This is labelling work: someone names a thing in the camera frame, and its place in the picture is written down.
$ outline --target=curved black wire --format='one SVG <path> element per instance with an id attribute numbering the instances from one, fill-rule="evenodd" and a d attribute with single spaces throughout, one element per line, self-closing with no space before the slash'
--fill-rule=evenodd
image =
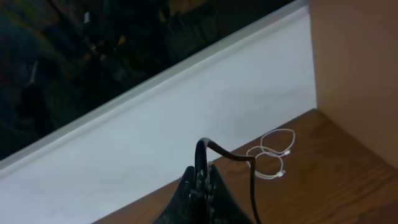
<path id="1" fill-rule="evenodd" d="M 254 180 L 255 180 L 254 173 L 256 171 L 256 158 L 254 158 L 254 156 L 235 155 L 235 154 L 230 153 L 227 150 L 223 149 L 221 146 L 217 145 L 217 143 L 213 142 L 211 139 L 202 138 L 198 141 L 197 148 L 195 151 L 195 172 L 200 172 L 201 170 L 203 170 L 204 172 L 207 172 L 207 169 L 205 169 L 205 167 L 207 166 L 206 149 L 208 147 L 227 159 L 231 159 L 234 161 L 249 161 L 250 162 L 251 206 L 253 209 L 254 218 L 256 219 L 256 223 L 261 224 L 259 214 L 257 212 L 256 198 L 254 196 Z"/>

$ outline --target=dark window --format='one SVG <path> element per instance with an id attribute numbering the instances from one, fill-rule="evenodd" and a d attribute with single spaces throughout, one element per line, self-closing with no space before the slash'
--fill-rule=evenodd
<path id="1" fill-rule="evenodd" d="M 291 1 L 1 1 L 0 159 Z"/>

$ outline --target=brown wooden floor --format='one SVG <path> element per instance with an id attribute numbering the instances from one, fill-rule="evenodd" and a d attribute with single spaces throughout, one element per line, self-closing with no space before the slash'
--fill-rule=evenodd
<path id="1" fill-rule="evenodd" d="M 281 127 L 294 129 L 297 138 L 292 153 L 284 158 L 287 173 L 274 180 L 256 179 L 263 223 L 398 223 L 398 173 L 389 164 L 316 110 Z M 290 138 L 288 133 L 275 133 L 266 145 L 283 149 Z M 258 144 L 257 139 L 235 153 L 245 154 Z M 253 218 L 247 164 L 225 158 L 215 164 L 236 201 Z M 262 172 L 273 172 L 278 165 L 267 158 L 257 161 Z M 152 223 L 177 184 L 166 185 L 97 223 Z"/>

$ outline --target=coiled white cable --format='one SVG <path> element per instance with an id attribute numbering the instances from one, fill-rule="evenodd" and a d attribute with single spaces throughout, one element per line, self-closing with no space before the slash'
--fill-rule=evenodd
<path id="1" fill-rule="evenodd" d="M 290 145 L 289 145 L 285 150 L 280 151 L 280 152 L 262 145 L 263 139 L 264 139 L 266 136 L 268 136 L 268 135 L 270 135 L 270 134 L 272 134 L 272 133 L 274 133 L 274 132 L 277 132 L 277 131 L 290 131 L 290 132 L 293 134 L 292 143 L 290 143 Z M 262 155 L 268 155 L 268 156 L 271 156 L 271 157 L 276 157 L 276 158 L 278 158 L 278 159 L 280 160 L 280 169 L 279 169 L 279 171 L 278 171 L 276 174 L 274 174 L 274 175 L 262 174 L 262 173 L 260 173 L 260 172 L 258 172 L 258 171 L 255 171 L 254 174 L 255 174 L 257 177 L 259 177 L 259 178 L 261 178 L 261 179 L 266 179 L 266 180 L 272 180 L 272 179 L 275 179 L 275 178 L 277 178 L 277 177 L 282 177 L 282 176 L 286 173 L 286 171 L 284 170 L 284 161 L 283 161 L 282 157 L 284 157 L 284 156 L 290 154 L 290 148 L 293 146 L 294 141 L 295 141 L 295 138 L 296 138 L 296 133 L 295 133 L 292 129 L 287 129 L 287 128 L 275 129 L 275 130 L 270 131 L 270 132 L 268 132 L 267 134 L 261 136 L 261 138 L 260 138 L 260 145 L 259 145 L 259 146 L 254 146 L 254 147 L 252 147 L 251 149 L 249 149 L 249 150 L 246 152 L 246 155 L 248 156 L 251 150 L 259 148 L 259 149 L 261 149 L 262 152 L 259 153 L 258 155 L 256 155 L 256 159 L 257 159 L 259 156 L 262 156 Z"/>

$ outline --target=brown panel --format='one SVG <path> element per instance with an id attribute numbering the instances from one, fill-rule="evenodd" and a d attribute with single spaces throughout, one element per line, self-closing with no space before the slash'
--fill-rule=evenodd
<path id="1" fill-rule="evenodd" d="M 312 0 L 318 108 L 398 167 L 398 1 Z"/>
<path id="2" fill-rule="evenodd" d="M 398 173 L 393 167 L 316 110 L 282 127 L 296 130 L 297 141 L 284 158 L 287 173 L 282 178 L 256 178 L 257 208 L 263 223 L 397 223 Z M 290 140 L 291 134 L 275 133 L 265 144 L 283 149 Z M 258 144 L 256 139 L 235 153 L 245 154 Z M 247 164 L 226 158 L 215 164 L 236 201 L 253 219 Z M 269 158 L 259 158 L 256 164 L 264 173 L 274 173 L 279 165 Z M 173 182 L 96 224 L 153 223 L 177 184 Z"/>

